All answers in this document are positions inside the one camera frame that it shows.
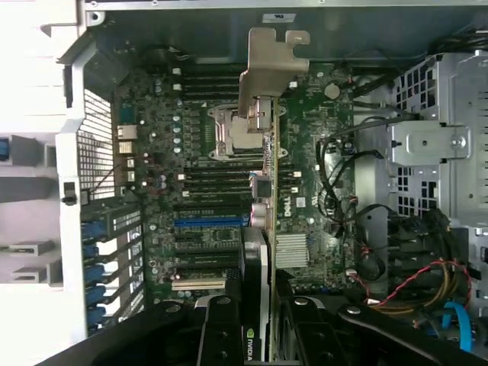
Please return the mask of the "green Dell motherboard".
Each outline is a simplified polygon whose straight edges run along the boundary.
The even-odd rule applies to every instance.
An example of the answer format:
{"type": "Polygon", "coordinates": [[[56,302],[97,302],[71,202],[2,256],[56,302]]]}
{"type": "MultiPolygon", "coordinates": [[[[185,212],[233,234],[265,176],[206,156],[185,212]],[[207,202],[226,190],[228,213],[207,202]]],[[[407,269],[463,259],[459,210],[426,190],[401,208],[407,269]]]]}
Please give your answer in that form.
{"type": "MultiPolygon", "coordinates": [[[[242,67],[156,67],[132,71],[114,93],[120,150],[127,155],[127,184],[143,212],[143,263],[146,292],[153,303],[193,302],[222,290],[173,291],[174,280],[239,278],[241,239],[250,226],[252,204],[271,193],[259,177],[263,160],[219,162],[208,153],[215,148],[215,123],[207,112],[221,104],[236,104],[242,67]],[[243,192],[245,201],[195,202],[184,191],[243,192]],[[179,215],[176,207],[239,207],[243,215],[179,215]],[[245,226],[174,226],[177,219],[242,217],[245,226]],[[176,242],[180,233],[203,233],[201,242],[176,242]],[[183,255],[176,249],[237,248],[234,255],[183,255]],[[221,273],[178,273],[179,264],[230,263],[238,270],[221,273]]],[[[279,100],[278,221],[276,235],[304,233],[310,260],[304,268],[286,268],[295,294],[340,291],[355,260],[358,198],[354,164],[359,150],[354,134],[353,107],[344,85],[349,74],[330,64],[316,64],[308,75],[292,81],[279,100]],[[336,100],[324,95],[335,83],[336,100]]]]}

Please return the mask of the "aluminium chipset heatsink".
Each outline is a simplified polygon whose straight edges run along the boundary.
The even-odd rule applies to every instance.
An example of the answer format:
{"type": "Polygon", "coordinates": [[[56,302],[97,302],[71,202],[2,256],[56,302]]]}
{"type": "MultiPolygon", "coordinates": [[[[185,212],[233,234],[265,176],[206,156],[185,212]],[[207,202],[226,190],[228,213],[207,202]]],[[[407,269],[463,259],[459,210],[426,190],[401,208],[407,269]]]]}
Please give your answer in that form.
{"type": "Polygon", "coordinates": [[[308,266],[309,260],[307,236],[304,233],[276,235],[275,263],[277,268],[304,268],[308,266]]]}

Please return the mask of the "black open PC case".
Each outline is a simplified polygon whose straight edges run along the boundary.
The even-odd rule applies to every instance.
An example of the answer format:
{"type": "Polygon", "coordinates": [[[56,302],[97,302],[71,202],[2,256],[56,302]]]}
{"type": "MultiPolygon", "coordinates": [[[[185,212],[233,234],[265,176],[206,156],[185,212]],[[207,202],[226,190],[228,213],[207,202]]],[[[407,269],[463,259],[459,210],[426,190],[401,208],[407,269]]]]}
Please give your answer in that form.
{"type": "MultiPolygon", "coordinates": [[[[77,36],[60,59],[69,116],[56,137],[63,274],[75,311],[75,344],[153,305],[194,306],[202,297],[224,294],[225,288],[193,302],[149,300],[143,212],[127,184],[114,93],[132,71],[146,67],[239,65],[240,79],[249,32],[266,27],[279,41],[288,31],[309,33],[309,44],[294,47],[309,70],[293,80],[316,64],[349,74],[349,131],[359,150],[349,285],[293,294],[316,297],[328,310],[365,305],[488,360],[488,224],[470,226],[448,216],[435,193],[421,207],[425,189],[436,188],[438,178],[429,165],[391,162],[397,143],[388,131],[416,119],[392,96],[395,81],[410,68],[438,54],[488,52],[488,0],[79,0],[77,13],[77,36]],[[83,189],[91,193],[86,206],[79,202],[83,189]],[[104,221],[106,235],[83,239],[82,223],[96,220],[104,221]],[[84,259],[82,247],[89,244],[97,245],[99,255],[84,259]],[[84,267],[95,264],[104,266],[103,278],[86,284],[84,267]],[[94,306],[105,307],[106,314],[88,327],[85,292],[97,285],[106,292],[94,306]]],[[[259,316],[258,295],[245,298],[259,277],[257,256],[244,248],[250,227],[243,230],[239,254],[243,366],[300,366],[280,345],[277,268],[274,358],[256,363],[246,351],[246,326],[257,325],[259,316]]]]}

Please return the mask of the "CPU with thermal paste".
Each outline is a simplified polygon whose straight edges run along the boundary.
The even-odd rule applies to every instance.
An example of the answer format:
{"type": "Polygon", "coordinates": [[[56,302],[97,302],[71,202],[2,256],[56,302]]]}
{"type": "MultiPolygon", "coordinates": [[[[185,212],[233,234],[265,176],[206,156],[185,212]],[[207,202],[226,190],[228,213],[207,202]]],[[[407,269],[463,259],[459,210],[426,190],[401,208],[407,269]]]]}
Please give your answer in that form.
{"type": "Polygon", "coordinates": [[[229,136],[232,140],[233,148],[251,149],[252,140],[248,135],[248,123],[240,117],[233,117],[229,136]]]}

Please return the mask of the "black expansion slot blue latch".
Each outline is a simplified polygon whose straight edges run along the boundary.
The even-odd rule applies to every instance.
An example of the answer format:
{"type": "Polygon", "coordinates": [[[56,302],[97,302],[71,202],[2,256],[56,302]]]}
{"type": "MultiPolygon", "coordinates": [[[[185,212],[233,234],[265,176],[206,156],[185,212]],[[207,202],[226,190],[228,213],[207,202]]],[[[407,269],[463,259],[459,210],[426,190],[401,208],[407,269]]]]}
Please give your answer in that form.
{"type": "Polygon", "coordinates": [[[176,249],[175,255],[176,256],[183,256],[183,255],[234,255],[239,250],[237,248],[183,248],[183,249],[176,249]]]}

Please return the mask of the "long black expansion slot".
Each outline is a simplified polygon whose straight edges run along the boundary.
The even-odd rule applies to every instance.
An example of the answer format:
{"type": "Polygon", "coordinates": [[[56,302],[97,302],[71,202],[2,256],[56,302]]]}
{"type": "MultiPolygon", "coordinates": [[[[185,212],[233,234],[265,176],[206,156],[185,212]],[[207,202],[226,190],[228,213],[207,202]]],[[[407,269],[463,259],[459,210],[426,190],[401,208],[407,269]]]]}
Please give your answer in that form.
{"type": "Polygon", "coordinates": [[[225,215],[243,215],[245,211],[239,207],[176,207],[174,209],[179,215],[196,215],[196,216],[225,216],[225,215]]]}
{"type": "Polygon", "coordinates": [[[230,270],[238,270],[237,265],[230,263],[208,263],[208,264],[179,264],[175,266],[178,273],[221,273],[230,270]]]}

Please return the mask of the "silver disk bay cage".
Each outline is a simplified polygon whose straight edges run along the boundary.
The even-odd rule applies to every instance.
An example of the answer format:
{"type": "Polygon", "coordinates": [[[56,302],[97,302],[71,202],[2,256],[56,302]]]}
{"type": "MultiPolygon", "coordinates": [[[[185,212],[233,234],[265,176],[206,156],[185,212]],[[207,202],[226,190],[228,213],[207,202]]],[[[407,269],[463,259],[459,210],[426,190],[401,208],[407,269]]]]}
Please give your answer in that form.
{"type": "Polygon", "coordinates": [[[488,52],[430,56],[395,81],[392,96],[416,119],[389,127],[391,162],[429,165],[438,178],[420,206],[435,193],[448,216],[488,224],[488,52]]]}

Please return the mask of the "metal CPU socket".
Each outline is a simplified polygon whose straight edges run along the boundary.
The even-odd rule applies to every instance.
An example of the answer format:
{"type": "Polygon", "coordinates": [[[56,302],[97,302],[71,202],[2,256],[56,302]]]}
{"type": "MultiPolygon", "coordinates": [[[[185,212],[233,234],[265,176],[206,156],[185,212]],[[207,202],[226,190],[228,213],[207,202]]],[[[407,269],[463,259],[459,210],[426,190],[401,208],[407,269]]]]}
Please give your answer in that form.
{"type": "Polygon", "coordinates": [[[248,135],[252,140],[251,149],[233,148],[229,136],[233,117],[238,115],[236,104],[221,104],[207,112],[215,123],[215,148],[208,153],[208,157],[219,162],[256,162],[262,161],[264,155],[264,132],[259,130],[255,118],[247,120],[248,135]]]}

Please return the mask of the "white PCI expansion slot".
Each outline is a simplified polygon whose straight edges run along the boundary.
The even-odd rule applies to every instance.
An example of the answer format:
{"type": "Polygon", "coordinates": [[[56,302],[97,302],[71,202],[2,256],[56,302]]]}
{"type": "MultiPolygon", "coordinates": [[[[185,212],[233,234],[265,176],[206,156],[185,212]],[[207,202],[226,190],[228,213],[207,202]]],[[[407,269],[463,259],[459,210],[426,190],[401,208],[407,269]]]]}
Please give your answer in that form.
{"type": "Polygon", "coordinates": [[[196,278],[190,280],[174,280],[172,282],[173,291],[222,290],[225,286],[225,279],[196,278]]]}

